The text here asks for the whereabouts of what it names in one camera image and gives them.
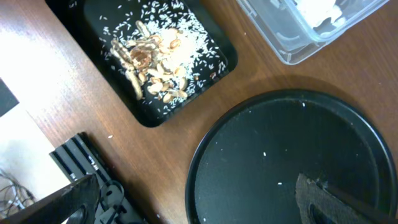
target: wood grain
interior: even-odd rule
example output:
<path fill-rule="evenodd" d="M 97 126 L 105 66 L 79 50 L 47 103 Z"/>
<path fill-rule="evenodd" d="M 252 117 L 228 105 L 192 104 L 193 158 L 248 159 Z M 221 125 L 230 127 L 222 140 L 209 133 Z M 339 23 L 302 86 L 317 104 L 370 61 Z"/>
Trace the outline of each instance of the wood grain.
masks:
<path fill-rule="evenodd" d="M 398 164 L 398 1 L 296 66 L 279 61 L 236 1 L 202 3 L 238 66 L 158 128 L 135 120 L 43 0 L 0 1 L 0 75 L 54 146 L 86 131 L 154 223 L 187 223 L 185 181 L 200 139 L 234 105 L 271 90 L 320 90 L 355 105 Z"/>

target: tangled wire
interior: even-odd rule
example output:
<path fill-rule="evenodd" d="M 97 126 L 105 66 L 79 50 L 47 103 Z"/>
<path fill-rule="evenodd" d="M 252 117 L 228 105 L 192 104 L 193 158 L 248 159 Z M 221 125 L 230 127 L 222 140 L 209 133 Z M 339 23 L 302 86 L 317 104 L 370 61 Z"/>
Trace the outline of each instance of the tangled wire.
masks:
<path fill-rule="evenodd" d="M 0 184 L 8 183 L 0 189 L 0 220 L 19 212 L 20 210 L 35 203 L 32 192 L 22 186 L 10 174 L 0 169 Z"/>

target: white surface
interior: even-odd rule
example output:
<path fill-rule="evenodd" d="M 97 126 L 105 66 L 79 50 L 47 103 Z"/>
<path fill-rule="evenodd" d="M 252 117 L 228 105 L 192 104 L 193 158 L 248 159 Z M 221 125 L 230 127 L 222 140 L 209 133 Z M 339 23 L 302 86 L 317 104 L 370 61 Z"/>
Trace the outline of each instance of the white surface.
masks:
<path fill-rule="evenodd" d="M 70 184 L 49 153 L 48 139 L 21 104 L 0 117 L 0 167 L 40 200 Z"/>

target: brown wooden surface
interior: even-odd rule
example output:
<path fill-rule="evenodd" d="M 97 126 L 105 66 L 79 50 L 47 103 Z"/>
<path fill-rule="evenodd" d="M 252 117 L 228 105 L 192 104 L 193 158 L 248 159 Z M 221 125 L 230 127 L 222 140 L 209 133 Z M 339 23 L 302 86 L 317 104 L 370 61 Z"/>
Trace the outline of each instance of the brown wooden surface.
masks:
<path fill-rule="evenodd" d="M 279 61 L 236 1 L 202 3 L 239 64 L 158 128 L 135 120 L 43 0 L 0 1 L 0 75 L 54 146 L 86 131 L 155 221 L 187 222 L 185 180 L 201 138 L 234 105 L 271 90 L 320 90 L 355 105 L 398 164 L 398 1 L 295 66 Z"/>

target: black object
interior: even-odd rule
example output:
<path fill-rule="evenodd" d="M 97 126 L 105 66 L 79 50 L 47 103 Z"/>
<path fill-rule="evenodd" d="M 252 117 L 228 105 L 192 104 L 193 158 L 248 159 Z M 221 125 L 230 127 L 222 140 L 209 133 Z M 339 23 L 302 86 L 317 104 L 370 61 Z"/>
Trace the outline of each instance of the black object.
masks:
<path fill-rule="evenodd" d="M 123 30 L 126 34 L 127 32 L 132 33 L 136 28 L 135 21 L 142 20 L 143 22 L 147 22 L 144 18 L 149 19 L 149 16 L 152 14 L 145 15 L 144 18 L 141 18 L 141 10 L 142 5 L 147 4 L 148 1 L 125 1 L 125 0 L 46 0 L 46 3 L 50 6 L 51 10 L 55 13 L 55 15 L 61 20 L 62 24 L 68 29 L 73 38 L 79 43 L 80 47 L 85 51 L 87 56 L 93 61 L 98 70 L 102 73 L 108 83 L 112 86 L 114 91 L 119 95 L 120 99 L 124 102 L 124 104 L 129 108 L 131 113 L 136 117 L 136 119 L 147 127 L 156 127 L 162 124 L 164 121 L 168 120 L 173 114 L 183 108 L 187 103 L 194 100 L 199 94 L 203 93 L 210 86 L 212 86 L 215 82 L 219 80 L 219 78 L 223 78 L 230 71 L 232 71 L 238 62 L 238 56 L 234 47 L 228 38 L 224 35 L 221 29 L 215 24 L 210 15 L 206 12 L 203 6 L 199 1 L 196 0 L 186 0 L 178 2 L 185 3 L 184 10 L 173 9 L 172 3 L 175 4 L 177 1 L 159 1 L 160 5 L 168 4 L 170 10 L 173 14 L 176 14 L 176 17 L 173 17 L 173 21 L 175 22 L 181 15 L 179 13 L 188 12 L 190 9 L 197 17 L 197 19 L 203 24 L 204 28 L 208 31 L 208 35 L 214 40 L 215 43 L 209 42 L 208 46 L 213 46 L 215 49 L 218 46 L 220 49 L 220 55 L 224 55 L 220 60 L 224 61 L 226 64 L 226 70 L 219 75 L 218 78 L 212 79 L 211 73 L 208 70 L 208 67 L 204 65 L 199 65 L 194 69 L 194 73 L 200 73 L 199 80 L 206 80 L 206 82 L 201 87 L 200 85 L 195 84 L 195 92 L 196 94 L 192 95 L 187 101 L 182 104 L 177 105 L 175 109 L 171 112 L 167 113 L 167 110 L 164 109 L 165 106 L 170 106 L 164 104 L 159 100 L 148 100 L 147 99 L 137 101 L 134 89 L 131 85 L 131 82 L 126 79 L 126 77 L 119 73 L 123 70 L 120 66 L 120 63 L 115 59 L 111 58 L 111 60 L 104 60 L 104 53 L 109 52 L 111 48 L 111 43 L 108 40 L 107 42 L 103 42 L 99 40 L 99 38 L 104 38 L 104 26 L 116 27 L 120 21 L 126 19 L 126 14 L 129 16 L 129 13 L 132 12 L 133 15 L 130 15 L 131 20 L 128 21 L 131 24 L 131 28 L 129 30 Z M 154 19 L 159 18 L 159 9 L 154 13 Z M 111 35 L 106 35 L 107 39 L 113 38 L 112 30 L 110 30 Z M 147 92 L 146 83 L 143 86 L 143 90 Z"/>
<path fill-rule="evenodd" d="M 59 224 L 68 218 L 67 224 L 91 224 L 99 191 L 96 176 L 87 175 L 0 223 Z"/>
<path fill-rule="evenodd" d="M 300 174 L 296 182 L 296 201 L 303 224 L 397 224 L 394 217 L 375 210 L 328 182 Z"/>
<path fill-rule="evenodd" d="M 209 130 L 186 187 L 190 223 L 300 223 L 299 173 L 393 216 L 397 177 L 381 135 L 339 99 L 281 90 L 235 106 Z"/>
<path fill-rule="evenodd" d="M 0 116 L 6 114 L 17 104 L 17 99 L 11 93 L 10 89 L 8 89 L 3 80 L 0 78 Z"/>
<path fill-rule="evenodd" d="M 101 206 L 96 211 L 97 220 L 109 220 L 114 214 L 117 223 L 142 223 L 145 220 L 139 207 L 128 195 L 125 195 L 123 187 L 114 183 L 116 180 L 98 154 L 98 150 L 92 145 L 85 133 L 75 135 L 63 145 L 50 153 L 52 159 L 59 168 L 74 182 L 86 174 L 95 174 L 99 186 L 105 193 L 101 193 Z"/>

